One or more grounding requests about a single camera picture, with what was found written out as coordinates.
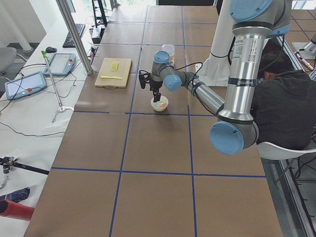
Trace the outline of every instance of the reacher grabber tool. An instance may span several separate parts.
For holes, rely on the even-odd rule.
[[[55,112],[54,117],[53,117],[53,120],[52,120],[52,122],[55,122],[55,121],[56,121],[56,116],[57,116],[59,113],[62,113],[62,112],[64,112],[65,110],[72,110],[72,111],[74,111],[74,108],[73,108],[73,107],[70,107],[70,106],[63,106],[63,104],[62,104],[62,102],[61,102],[61,100],[60,100],[60,97],[59,97],[57,88],[56,88],[56,84],[55,84],[55,80],[54,80],[53,74],[51,73],[51,70],[50,70],[50,67],[49,67],[49,63],[48,63],[46,51],[42,51],[41,53],[42,53],[42,55],[43,55],[43,57],[44,57],[44,60],[45,60],[46,66],[47,66],[47,70],[48,70],[48,72],[49,72],[49,76],[50,76],[50,79],[51,79],[51,83],[52,83],[52,85],[53,85],[53,87],[54,87],[54,91],[55,91],[55,94],[56,94],[56,97],[57,97],[57,100],[58,100],[58,104],[59,104],[59,109]]]

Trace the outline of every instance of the blue joint cap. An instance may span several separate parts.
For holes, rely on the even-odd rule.
[[[237,154],[244,147],[241,132],[229,122],[215,123],[210,130],[209,138],[214,148],[223,154]]]
[[[158,51],[154,55],[155,63],[168,63],[169,62],[169,54],[166,51]]]
[[[273,0],[231,0],[230,15],[237,22],[250,21],[260,16]]]
[[[270,38],[274,38],[274,37],[284,36],[290,30],[290,26],[291,26],[291,24],[274,29],[270,33],[270,35],[267,36],[267,38],[270,39]]]
[[[163,84],[170,91],[179,89],[182,85],[182,81],[178,75],[168,75],[164,78]]]

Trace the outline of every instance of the red cylinder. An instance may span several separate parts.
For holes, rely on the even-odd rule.
[[[0,201],[0,216],[30,221],[34,207],[22,205],[9,200]]]

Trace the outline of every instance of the wooden cutting board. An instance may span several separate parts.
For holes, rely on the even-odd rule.
[[[118,61],[116,71],[111,70],[114,61]],[[132,60],[130,58],[104,58],[94,86],[126,88],[131,65]],[[101,76],[119,77],[121,79],[102,79]]]

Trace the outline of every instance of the dark hair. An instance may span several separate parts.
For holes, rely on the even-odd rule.
[[[291,59],[287,54],[282,51],[272,51],[262,55],[258,78],[263,78],[264,72],[280,74],[293,70]]]

